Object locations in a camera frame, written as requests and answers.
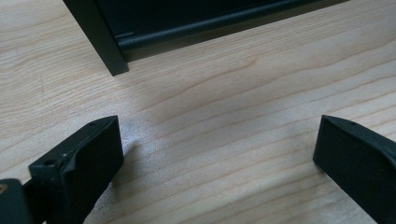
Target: wood grain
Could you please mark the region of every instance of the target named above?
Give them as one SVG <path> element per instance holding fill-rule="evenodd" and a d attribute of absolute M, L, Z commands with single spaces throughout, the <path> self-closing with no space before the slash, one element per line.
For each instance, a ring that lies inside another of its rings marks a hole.
<path fill-rule="evenodd" d="M 119 115 L 86 223 L 374 223 L 312 162 L 322 114 L 396 140 L 396 2 L 351 0 L 112 77 L 60 0 L 0 0 L 0 178 Z"/>

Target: light wood tabletop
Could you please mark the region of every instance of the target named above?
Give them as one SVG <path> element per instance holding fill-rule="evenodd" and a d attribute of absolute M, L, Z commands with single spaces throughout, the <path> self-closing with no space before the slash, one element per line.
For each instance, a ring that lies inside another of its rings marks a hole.
<path fill-rule="evenodd" d="M 396 140 L 396 1 L 351 0 L 129 63 L 61 0 L 0 0 L 0 178 L 118 115 L 125 163 L 85 223 L 374 223 L 312 162 L 323 114 Z"/>

